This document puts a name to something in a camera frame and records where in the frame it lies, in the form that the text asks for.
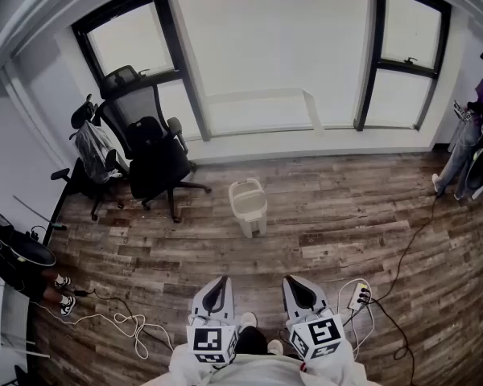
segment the chair armrest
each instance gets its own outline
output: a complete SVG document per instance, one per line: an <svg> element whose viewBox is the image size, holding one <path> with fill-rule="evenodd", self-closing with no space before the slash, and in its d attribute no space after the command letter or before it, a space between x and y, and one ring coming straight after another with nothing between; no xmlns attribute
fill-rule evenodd
<svg viewBox="0 0 483 386"><path fill-rule="evenodd" d="M109 151L107 156L105 156L105 169L107 171L112 171L116 168L116 150L112 149Z"/></svg>
<svg viewBox="0 0 483 386"><path fill-rule="evenodd" d="M168 129L170 129L170 134L172 137L175 137L181 133L183 133L183 126L180 125L180 121L177 117L170 117L167 120Z"/></svg>
<svg viewBox="0 0 483 386"><path fill-rule="evenodd" d="M183 126L180 125L180 121L177 117L170 117L167 120L168 129L170 130L170 135L174 138L177 136L180 145L183 147L184 153L188 154L188 148L186 147L186 142L183 138Z"/></svg>
<svg viewBox="0 0 483 386"><path fill-rule="evenodd" d="M68 179L68 173L70 172L70 169L63 169L56 171L51 174L50 180L59 180L59 179L64 179L66 181L69 181Z"/></svg>

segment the gray pants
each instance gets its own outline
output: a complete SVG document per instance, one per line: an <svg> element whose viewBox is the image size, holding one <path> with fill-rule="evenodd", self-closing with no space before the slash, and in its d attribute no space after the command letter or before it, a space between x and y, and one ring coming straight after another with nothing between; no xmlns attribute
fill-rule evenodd
<svg viewBox="0 0 483 386"><path fill-rule="evenodd" d="M465 196L467 187L465 186L467 174L473 162L476 143L479 142L481 136L481 127L475 121L468 121L460 135L460 140L456 143L452 151L449 161L445 165L442 173L436 181L436 188L443 191L445 187L460 172L460 180L456 188L455 196L461 199Z"/></svg>

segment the black sneaker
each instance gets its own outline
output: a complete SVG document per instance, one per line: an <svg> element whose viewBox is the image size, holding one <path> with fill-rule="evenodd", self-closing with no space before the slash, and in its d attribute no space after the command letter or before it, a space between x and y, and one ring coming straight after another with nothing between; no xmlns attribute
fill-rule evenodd
<svg viewBox="0 0 483 386"><path fill-rule="evenodd" d="M62 283L57 283L57 281L54 281L54 286L57 289L64 289L66 286L70 286L72 284L72 279L69 277L63 276L63 282Z"/></svg>
<svg viewBox="0 0 483 386"><path fill-rule="evenodd" d="M66 317L72 313L73 307L75 306L75 298L73 296L68 296L68 299L70 299L69 303L67 305L61 305L61 314Z"/></svg>

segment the wooden floor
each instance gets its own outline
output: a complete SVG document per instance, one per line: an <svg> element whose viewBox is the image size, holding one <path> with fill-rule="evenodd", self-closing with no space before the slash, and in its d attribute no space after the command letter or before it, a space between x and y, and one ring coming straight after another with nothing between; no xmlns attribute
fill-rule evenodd
<svg viewBox="0 0 483 386"><path fill-rule="evenodd" d="M175 345L186 342L193 295L222 274L233 280L237 314L253 311L275 338L287 319L281 282L289 273L321 285L335 308L339 288L355 277L370 282L374 297L388 291L407 242L429 219L431 174L447 158L395 154L204 166L192 181L207 183L213 193L177 192L181 224L165 217L165 196L144 211L128 185L121 193L125 208L104 203L97 223L89 218L91 202L75 195L59 218L68 231L54 232L50 248L76 286L125 298L133 312L164 325ZM259 179L268 200L267 235L252 240L242 236L227 195L230 183L247 177ZM342 293L342 306L351 295L352 289ZM433 222L417 235L382 304L410 340L415 384L483 385L483 197L457 202L451 189L437 200ZM358 361L370 380L408 385L411 358L394 360L403 338L372 309L376 329ZM72 319L116 311L125 313L117 301L84 298ZM38 360L39 372L60 386L139 385L167 370L170 352L146 335L150 357L141 360L131 339L98 318L64 326L36 309L33 321L39 349L52 356ZM367 314L355 318L360 339L369 325ZM347 336L354 339L350 331Z"/></svg>

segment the window handle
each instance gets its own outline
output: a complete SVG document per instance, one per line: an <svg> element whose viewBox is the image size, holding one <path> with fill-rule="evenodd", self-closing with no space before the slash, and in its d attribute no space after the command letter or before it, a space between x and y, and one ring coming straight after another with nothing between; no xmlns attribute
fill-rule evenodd
<svg viewBox="0 0 483 386"><path fill-rule="evenodd" d="M404 63L413 64L412 60L418 61L415 57L408 57L407 60L404 60Z"/></svg>

